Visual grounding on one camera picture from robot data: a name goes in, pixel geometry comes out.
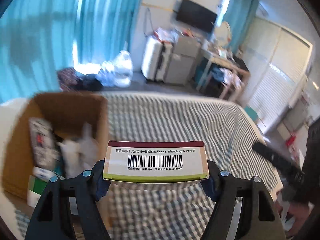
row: wooden desk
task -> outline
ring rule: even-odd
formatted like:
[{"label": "wooden desk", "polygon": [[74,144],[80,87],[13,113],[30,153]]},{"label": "wooden desk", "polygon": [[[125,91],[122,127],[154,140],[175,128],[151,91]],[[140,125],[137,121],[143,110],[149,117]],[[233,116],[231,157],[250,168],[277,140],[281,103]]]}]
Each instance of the wooden desk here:
[{"label": "wooden desk", "polygon": [[[244,85],[240,88],[240,89],[236,89],[232,95],[230,96],[230,98],[228,99],[229,101],[231,102],[234,102],[238,99],[238,97],[241,95],[243,89],[246,87],[248,81],[249,81],[249,78],[250,78],[250,72],[246,71],[246,70],[243,70],[241,68],[239,68],[235,62],[232,62],[230,60],[227,60],[226,58],[222,58],[218,55],[215,55],[207,50],[201,50],[200,52],[202,54],[203,57],[207,58],[208,59],[208,63],[204,69],[204,72],[200,78],[200,81],[196,87],[196,90],[197,91],[200,91],[201,87],[202,87],[202,83],[204,82],[204,80],[206,80],[205,82],[205,86],[210,82],[210,79],[211,79],[211,76],[208,75],[208,72],[209,72],[209,69],[210,69],[210,66],[212,63],[215,63],[221,67],[224,67],[224,68],[228,68],[232,71],[233,74],[235,75],[242,75],[243,76],[243,79],[242,79],[242,82],[244,83]],[[227,95],[229,89],[232,87],[232,85],[226,85],[225,88],[223,89],[221,95],[219,96],[220,99],[223,99],[225,98],[225,96]]]}]

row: black screen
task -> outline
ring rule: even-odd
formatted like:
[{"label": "black screen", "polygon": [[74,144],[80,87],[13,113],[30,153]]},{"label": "black screen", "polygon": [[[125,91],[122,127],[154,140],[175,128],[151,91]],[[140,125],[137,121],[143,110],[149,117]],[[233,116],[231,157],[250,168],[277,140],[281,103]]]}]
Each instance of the black screen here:
[{"label": "black screen", "polygon": [[217,15],[190,0],[182,0],[176,20],[210,33]]}]

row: silver screw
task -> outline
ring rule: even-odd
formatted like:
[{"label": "silver screw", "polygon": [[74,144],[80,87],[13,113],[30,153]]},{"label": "silver screw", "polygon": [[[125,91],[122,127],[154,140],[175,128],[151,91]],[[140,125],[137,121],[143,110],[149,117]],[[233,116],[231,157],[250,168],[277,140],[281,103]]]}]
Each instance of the silver screw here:
[{"label": "silver screw", "polygon": [[254,180],[255,182],[261,182],[261,178],[258,177],[258,176],[254,176],[254,177],[253,177],[253,180]]},{"label": "silver screw", "polygon": [[58,177],[57,176],[53,176],[50,178],[50,181],[51,182],[56,182],[58,180]]},{"label": "silver screw", "polygon": [[82,175],[84,177],[89,177],[91,175],[91,171],[84,171],[84,172],[82,172]]},{"label": "silver screw", "polygon": [[228,177],[230,173],[229,173],[228,171],[220,171],[220,174],[221,174],[223,177]]}]

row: teal curtain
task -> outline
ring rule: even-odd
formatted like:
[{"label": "teal curtain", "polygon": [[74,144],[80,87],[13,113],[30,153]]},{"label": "teal curtain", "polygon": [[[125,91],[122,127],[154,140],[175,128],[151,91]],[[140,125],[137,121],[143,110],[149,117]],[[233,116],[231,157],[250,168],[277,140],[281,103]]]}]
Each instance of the teal curtain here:
[{"label": "teal curtain", "polygon": [[57,70],[130,48],[140,0],[13,0],[0,19],[0,103],[58,91]]},{"label": "teal curtain", "polygon": [[230,25],[232,40],[228,47],[233,53],[238,51],[239,45],[244,41],[258,5],[258,0],[230,0],[223,21]]}]

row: striped bedsheet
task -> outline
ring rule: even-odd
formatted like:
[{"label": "striped bedsheet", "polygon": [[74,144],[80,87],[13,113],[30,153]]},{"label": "striped bedsheet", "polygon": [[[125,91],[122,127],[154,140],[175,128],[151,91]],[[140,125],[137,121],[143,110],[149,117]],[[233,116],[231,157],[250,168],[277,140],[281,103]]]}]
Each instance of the striped bedsheet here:
[{"label": "striped bedsheet", "polygon": [[[252,151],[261,136],[243,109],[227,101],[161,94],[104,93],[115,140],[202,140],[207,157],[235,177],[260,176],[277,185],[270,163]],[[112,185],[113,239],[200,239],[214,203],[200,184],[180,190],[141,191]]]}]

